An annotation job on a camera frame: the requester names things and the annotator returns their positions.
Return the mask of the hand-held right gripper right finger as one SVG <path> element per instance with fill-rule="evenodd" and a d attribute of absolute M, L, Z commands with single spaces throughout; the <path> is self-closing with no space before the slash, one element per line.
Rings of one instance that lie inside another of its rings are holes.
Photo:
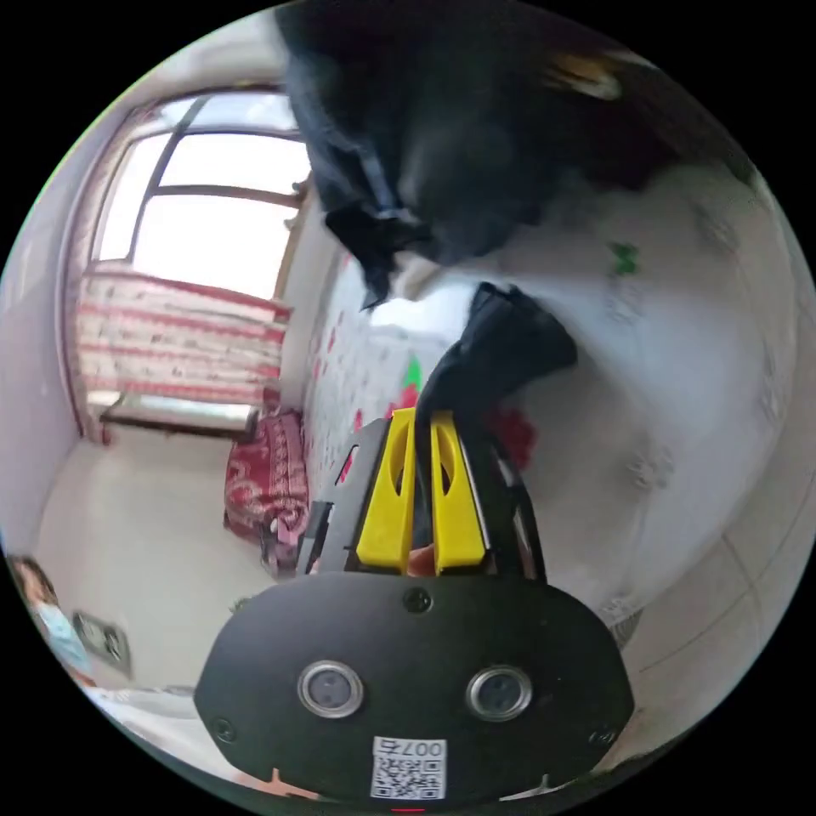
<path fill-rule="evenodd" d="M 451 413 L 430 424 L 431 507 L 435 570 L 480 570 L 487 548 L 468 463 Z"/>

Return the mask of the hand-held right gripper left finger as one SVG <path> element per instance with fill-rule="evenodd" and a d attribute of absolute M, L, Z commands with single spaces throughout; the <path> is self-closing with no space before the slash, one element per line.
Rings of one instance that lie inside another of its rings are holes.
<path fill-rule="evenodd" d="M 385 423 L 355 552 L 366 569 L 405 569 L 408 564 L 416 481 L 415 416 L 413 407 L 398 409 Z"/>

